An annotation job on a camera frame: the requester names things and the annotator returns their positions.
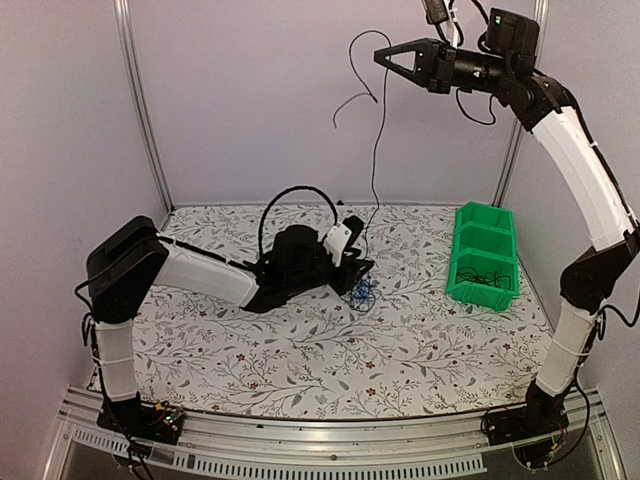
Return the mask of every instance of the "green plastic bin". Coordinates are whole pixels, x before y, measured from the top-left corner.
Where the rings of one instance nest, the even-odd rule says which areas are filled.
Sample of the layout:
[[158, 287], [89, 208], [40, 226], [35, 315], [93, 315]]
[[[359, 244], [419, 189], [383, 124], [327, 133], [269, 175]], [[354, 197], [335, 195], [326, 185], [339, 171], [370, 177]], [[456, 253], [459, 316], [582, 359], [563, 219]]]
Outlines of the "green plastic bin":
[[467, 222], [453, 237], [456, 255], [469, 248], [501, 257], [516, 258], [516, 237], [508, 230]]
[[503, 208], [490, 207], [469, 202], [456, 212], [456, 232], [465, 224], [473, 222], [485, 227], [514, 232], [513, 214]]
[[469, 203], [456, 212], [446, 293], [503, 312], [520, 294], [513, 214]]

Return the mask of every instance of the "white wall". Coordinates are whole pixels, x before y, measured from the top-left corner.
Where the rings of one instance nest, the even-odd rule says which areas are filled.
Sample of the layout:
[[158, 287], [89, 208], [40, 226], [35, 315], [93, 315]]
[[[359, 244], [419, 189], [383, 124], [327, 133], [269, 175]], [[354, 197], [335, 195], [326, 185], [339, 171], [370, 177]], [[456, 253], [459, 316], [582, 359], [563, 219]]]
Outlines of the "white wall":
[[41, 475], [69, 383], [89, 371], [86, 255], [161, 204], [135, 122], [113, 2], [0, 4], [0, 478]]
[[[142, 77], [174, 201], [261, 202], [293, 184], [335, 199], [372, 202], [371, 150], [380, 106], [358, 99], [331, 124], [335, 108], [362, 87], [347, 58], [351, 39], [377, 28], [392, 42], [435, 37], [420, 0], [162, 0], [131, 2]], [[496, 0], [528, 15], [533, 0]], [[484, 24], [458, 2], [467, 48]], [[355, 61], [380, 96], [373, 64], [382, 38], [364, 37]], [[464, 97], [488, 118], [487, 97]], [[379, 155], [383, 202], [490, 202], [511, 114], [475, 125], [451, 96], [389, 76], [389, 116]]]
[[[632, 0], [551, 0], [541, 69], [578, 98], [589, 127], [627, 197], [640, 210], [640, 10]], [[559, 311], [563, 268], [589, 247], [575, 201], [551, 159], [525, 138], [506, 201], [514, 210], [518, 248], [552, 318]], [[616, 286], [612, 302], [633, 315], [640, 262]], [[630, 331], [611, 315], [604, 343], [582, 374], [597, 384], [624, 463], [640, 479], [640, 328]]]

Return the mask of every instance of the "floral tablecloth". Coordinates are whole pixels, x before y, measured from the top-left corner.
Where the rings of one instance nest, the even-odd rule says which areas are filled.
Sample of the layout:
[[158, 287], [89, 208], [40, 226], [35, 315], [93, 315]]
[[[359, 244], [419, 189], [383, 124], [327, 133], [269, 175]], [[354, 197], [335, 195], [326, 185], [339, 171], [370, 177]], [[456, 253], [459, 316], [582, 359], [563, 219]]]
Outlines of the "floral tablecloth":
[[[338, 207], [367, 219], [373, 207]], [[235, 260], [255, 260], [258, 206], [178, 209], [166, 233]], [[176, 288], [153, 287], [134, 327], [147, 400], [288, 418], [408, 417], [523, 400], [551, 330], [521, 274], [507, 312], [444, 294], [455, 208], [383, 206], [369, 228], [381, 298], [360, 314], [329, 287], [256, 315]], [[321, 235], [322, 206], [280, 206], [275, 232], [303, 223]]]

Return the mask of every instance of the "wire in bin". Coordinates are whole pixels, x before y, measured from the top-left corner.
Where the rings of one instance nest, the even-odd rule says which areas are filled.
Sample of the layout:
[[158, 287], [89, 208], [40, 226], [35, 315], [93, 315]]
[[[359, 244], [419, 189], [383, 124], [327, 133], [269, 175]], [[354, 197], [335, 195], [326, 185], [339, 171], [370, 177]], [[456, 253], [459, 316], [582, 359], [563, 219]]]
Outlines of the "wire in bin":
[[480, 274], [473, 267], [462, 267], [456, 275], [456, 283], [473, 282], [480, 285], [511, 290], [511, 276], [500, 275], [497, 271]]

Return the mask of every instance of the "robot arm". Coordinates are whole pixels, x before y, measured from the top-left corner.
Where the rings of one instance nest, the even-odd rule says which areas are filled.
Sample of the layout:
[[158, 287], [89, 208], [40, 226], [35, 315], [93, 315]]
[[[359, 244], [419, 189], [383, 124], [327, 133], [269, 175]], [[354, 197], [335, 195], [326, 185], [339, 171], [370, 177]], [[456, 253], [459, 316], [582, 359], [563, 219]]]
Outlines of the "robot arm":
[[[499, 444], [566, 426], [562, 402], [586, 360], [597, 315], [614, 284], [640, 249], [638, 222], [613, 174], [591, 140], [575, 98], [534, 68], [538, 24], [492, 9], [480, 47], [486, 53], [456, 50], [446, 42], [415, 40], [375, 52], [374, 61], [429, 92], [458, 87], [494, 95], [510, 107], [524, 128], [549, 153], [575, 197], [587, 224], [591, 248], [561, 277], [562, 310], [542, 369], [517, 415], [487, 416], [489, 440]], [[392, 61], [413, 52], [414, 67]]]
[[373, 266], [352, 247], [364, 223], [355, 216], [340, 223], [333, 212], [336, 224], [321, 241], [313, 228], [291, 225], [275, 236], [271, 251], [262, 252], [260, 241], [255, 264], [229, 261], [161, 236], [146, 217], [134, 218], [96, 248], [87, 259], [89, 279], [79, 288], [88, 286], [92, 300], [87, 302], [92, 353], [105, 396], [98, 425], [164, 443], [175, 443], [179, 436], [179, 411], [166, 404], [142, 405], [134, 375], [133, 318], [152, 285], [203, 293], [254, 313], [321, 285], [339, 295], [353, 289]]

